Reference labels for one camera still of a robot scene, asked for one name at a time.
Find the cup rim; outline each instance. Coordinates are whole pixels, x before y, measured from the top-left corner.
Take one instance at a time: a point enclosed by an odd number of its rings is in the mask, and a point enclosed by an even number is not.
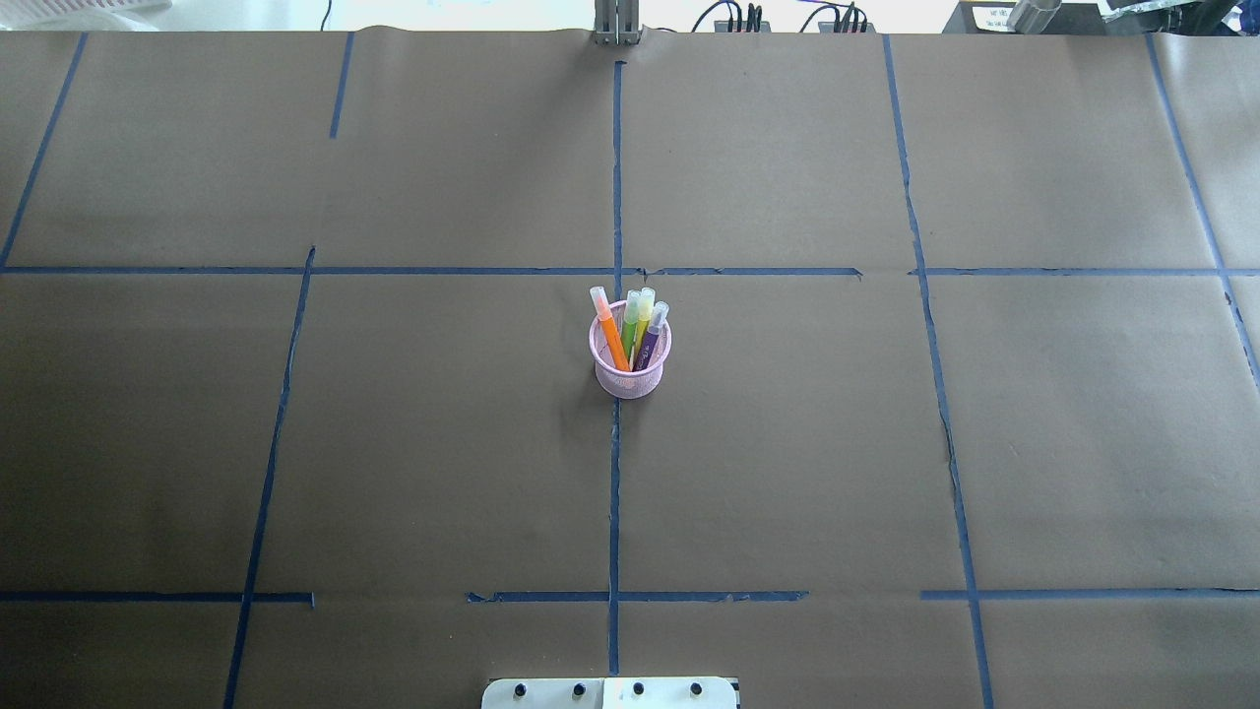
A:
[[[612,310],[614,314],[616,314],[617,307],[621,307],[624,310],[625,305],[626,305],[625,300],[617,300],[616,302],[609,302],[609,309]],[[639,379],[639,378],[650,375],[651,373],[655,373],[656,370],[664,368],[665,366],[665,358],[669,358],[669,349],[670,349],[670,345],[673,345],[673,343],[674,343],[673,332],[669,329],[669,320],[665,320],[664,331],[662,334],[668,335],[668,336],[665,337],[665,346],[663,346],[660,349],[660,354],[658,354],[655,361],[653,361],[651,365],[648,365],[646,370],[639,370],[638,373],[622,373],[621,370],[619,370],[619,369],[614,368],[612,365],[609,365],[607,363],[605,363],[604,358],[600,358],[600,350],[596,346],[595,341],[597,339],[597,335],[602,336],[602,334],[604,332],[602,332],[602,330],[600,327],[600,317],[598,316],[592,317],[591,319],[591,330],[590,330],[588,336],[587,336],[587,345],[591,349],[591,358],[595,359],[595,365],[597,368],[602,369],[605,373],[607,373],[610,375],[619,377],[619,378]]]

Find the white label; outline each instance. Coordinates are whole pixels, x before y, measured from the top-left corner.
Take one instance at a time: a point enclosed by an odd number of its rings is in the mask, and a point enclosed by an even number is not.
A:
[[[975,18],[975,26],[985,31],[1014,31],[1007,24],[1011,8],[971,8],[971,16]]]

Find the pen holder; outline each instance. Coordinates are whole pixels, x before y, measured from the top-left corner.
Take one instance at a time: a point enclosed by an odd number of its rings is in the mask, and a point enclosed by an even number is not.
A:
[[[612,317],[621,321],[621,312],[625,311],[626,301],[611,302]],[[609,353],[609,343],[604,339],[604,330],[600,329],[598,317],[591,320],[591,358],[595,358],[595,379],[600,380],[600,387],[617,399],[639,399],[651,394],[660,384],[660,377],[665,374],[665,360],[669,358],[669,345],[672,343],[669,321],[660,329],[660,339],[656,340],[656,349],[651,353],[651,361],[638,373],[622,373],[612,365],[612,354]]]

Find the white plastic base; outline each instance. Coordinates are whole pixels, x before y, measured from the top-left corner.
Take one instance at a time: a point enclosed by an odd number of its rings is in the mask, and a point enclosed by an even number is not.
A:
[[[495,680],[481,709],[738,709],[737,686],[722,678]]]

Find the metal bracket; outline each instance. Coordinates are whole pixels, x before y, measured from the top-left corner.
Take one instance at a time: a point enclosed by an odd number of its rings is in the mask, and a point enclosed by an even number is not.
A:
[[[639,0],[595,0],[596,44],[639,44]]]
[[[738,686],[723,678],[494,680],[481,709],[738,709]]]

